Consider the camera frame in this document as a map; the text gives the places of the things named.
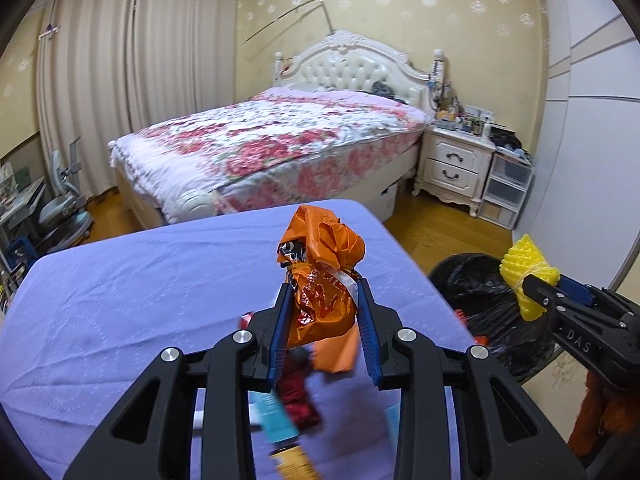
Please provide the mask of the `orange paper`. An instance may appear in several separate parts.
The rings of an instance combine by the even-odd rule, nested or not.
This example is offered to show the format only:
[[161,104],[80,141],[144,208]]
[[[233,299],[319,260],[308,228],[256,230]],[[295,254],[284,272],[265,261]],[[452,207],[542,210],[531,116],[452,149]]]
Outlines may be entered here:
[[326,338],[312,344],[314,370],[328,374],[347,373],[354,369],[359,350],[359,330],[354,324],[342,336]]

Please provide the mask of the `grey desk chair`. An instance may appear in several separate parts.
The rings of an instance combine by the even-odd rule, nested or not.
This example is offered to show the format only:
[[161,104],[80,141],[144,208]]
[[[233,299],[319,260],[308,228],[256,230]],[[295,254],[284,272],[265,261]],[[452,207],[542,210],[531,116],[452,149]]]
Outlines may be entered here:
[[49,177],[54,197],[40,210],[39,226],[46,231],[37,247],[40,256],[80,245],[90,236],[94,220],[86,208],[86,196],[80,192],[79,141],[80,136],[70,142],[70,164],[67,167],[63,166],[59,150],[51,153]]

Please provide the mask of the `yellow tube with black cap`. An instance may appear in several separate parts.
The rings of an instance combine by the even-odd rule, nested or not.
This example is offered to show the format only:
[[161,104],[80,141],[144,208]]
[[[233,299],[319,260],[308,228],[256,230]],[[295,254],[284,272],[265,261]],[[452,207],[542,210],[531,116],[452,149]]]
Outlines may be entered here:
[[320,480],[321,476],[298,443],[277,448],[271,453],[283,480]]

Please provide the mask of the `white two-drawer nightstand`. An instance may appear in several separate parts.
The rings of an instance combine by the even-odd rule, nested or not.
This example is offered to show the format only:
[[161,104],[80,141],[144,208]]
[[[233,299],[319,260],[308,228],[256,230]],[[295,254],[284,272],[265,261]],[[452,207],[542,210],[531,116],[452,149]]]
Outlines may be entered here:
[[495,150],[495,144],[482,136],[427,128],[412,195],[427,192],[443,203],[467,206],[475,218]]

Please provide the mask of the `beige curtains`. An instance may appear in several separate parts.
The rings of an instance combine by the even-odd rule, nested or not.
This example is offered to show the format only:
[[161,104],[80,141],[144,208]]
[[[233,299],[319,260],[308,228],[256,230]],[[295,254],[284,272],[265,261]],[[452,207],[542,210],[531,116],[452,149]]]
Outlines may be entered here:
[[108,142],[234,98],[238,0],[48,0],[38,38],[43,149],[79,143],[81,191],[114,188]]

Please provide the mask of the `black lined trash bin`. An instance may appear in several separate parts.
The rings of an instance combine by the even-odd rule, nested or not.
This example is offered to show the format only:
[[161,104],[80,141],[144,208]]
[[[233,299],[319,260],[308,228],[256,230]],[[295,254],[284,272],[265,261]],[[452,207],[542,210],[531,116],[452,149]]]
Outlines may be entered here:
[[523,320],[499,266],[491,255],[464,252],[437,263],[430,280],[474,339],[522,384],[551,363],[556,344],[543,318]]

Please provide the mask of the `clear plastic drawer unit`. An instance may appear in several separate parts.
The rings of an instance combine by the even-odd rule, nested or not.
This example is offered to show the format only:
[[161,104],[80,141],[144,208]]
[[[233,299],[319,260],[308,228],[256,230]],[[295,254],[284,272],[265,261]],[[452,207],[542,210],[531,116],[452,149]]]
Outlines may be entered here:
[[484,184],[478,216],[512,231],[533,181],[535,168],[525,156],[496,148]]

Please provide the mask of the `orange snack bag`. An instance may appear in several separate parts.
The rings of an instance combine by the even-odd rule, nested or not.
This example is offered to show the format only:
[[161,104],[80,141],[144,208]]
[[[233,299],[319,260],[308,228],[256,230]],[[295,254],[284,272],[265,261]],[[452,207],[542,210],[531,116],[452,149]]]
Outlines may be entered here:
[[334,212],[312,205],[294,212],[277,249],[292,286],[288,348],[346,334],[355,324],[363,239]]

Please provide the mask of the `black clothes pile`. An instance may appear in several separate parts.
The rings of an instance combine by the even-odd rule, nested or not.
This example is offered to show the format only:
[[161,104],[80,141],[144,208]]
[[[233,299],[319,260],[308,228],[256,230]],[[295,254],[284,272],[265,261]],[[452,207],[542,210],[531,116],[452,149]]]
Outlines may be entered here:
[[528,151],[523,148],[521,140],[516,136],[515,132],[510,129],[493,125],[490,129],[489,140],[491,140],[497,148],[503,148],[519,158],[529,158]]

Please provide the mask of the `teal toothpaste tube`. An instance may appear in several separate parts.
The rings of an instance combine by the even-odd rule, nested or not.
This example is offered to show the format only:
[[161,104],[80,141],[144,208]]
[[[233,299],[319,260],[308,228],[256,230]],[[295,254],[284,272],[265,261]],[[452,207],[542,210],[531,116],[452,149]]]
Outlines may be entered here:
[[260,428],[271,444],[295,440],[299,436],[297,427],[273,391],[270,393],[250,391],[248,412],[250,426]]

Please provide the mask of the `yellow foam fruit net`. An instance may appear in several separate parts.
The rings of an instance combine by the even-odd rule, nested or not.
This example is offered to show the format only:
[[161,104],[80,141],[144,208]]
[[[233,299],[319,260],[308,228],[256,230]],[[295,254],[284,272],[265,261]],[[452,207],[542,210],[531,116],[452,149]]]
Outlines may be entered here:
[[524,280],[533,275],[548,285],[555,286],[559,284],[560,271],[550,266],[528,234],[519,238],[506,252],[500,262],[499,271],[506,284],[514,291],[522,319],[525,322],[538,320],[547,309],[525,295]]

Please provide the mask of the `clutter on nightstand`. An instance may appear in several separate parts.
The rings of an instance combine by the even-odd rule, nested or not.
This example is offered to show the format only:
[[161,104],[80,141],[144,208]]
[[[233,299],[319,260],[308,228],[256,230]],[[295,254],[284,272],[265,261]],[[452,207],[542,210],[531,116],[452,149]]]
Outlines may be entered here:
[[462,104],[452,91],[451,82],[446,81],[442,75],[431,76],[427,89],[437,127],[489,138],[495,118],[491,110]]

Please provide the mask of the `white bed with floral cover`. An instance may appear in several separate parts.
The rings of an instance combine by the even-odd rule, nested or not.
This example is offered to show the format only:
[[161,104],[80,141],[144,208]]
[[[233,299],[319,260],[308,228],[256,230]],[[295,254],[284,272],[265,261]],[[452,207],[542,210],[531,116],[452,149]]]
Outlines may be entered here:
[[416,170],[434,82],[387,44],[332,32],[277,55],[256,96],[112,141],[122,201],[147,229],[327,198],[386,219]]

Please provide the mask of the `red plastic wrapper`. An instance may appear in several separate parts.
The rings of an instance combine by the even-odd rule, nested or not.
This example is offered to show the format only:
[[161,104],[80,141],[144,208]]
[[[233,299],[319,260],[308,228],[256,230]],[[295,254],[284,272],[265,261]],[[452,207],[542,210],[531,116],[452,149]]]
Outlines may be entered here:
[[306,388],[306,379],[311,372],[311,358],[307,349],[297,347],[285,353],[276,393],[286,414],[300,432],[317,427],[321,422]]

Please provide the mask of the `white sliding wardrobe door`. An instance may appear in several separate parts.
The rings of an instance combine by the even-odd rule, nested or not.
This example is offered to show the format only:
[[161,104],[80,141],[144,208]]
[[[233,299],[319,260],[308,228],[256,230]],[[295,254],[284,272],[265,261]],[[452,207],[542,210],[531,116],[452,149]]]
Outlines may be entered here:
[[639,255],[639,41],[613,0],[546,0],[547,92],[515,232],[578,282],[617,288]]

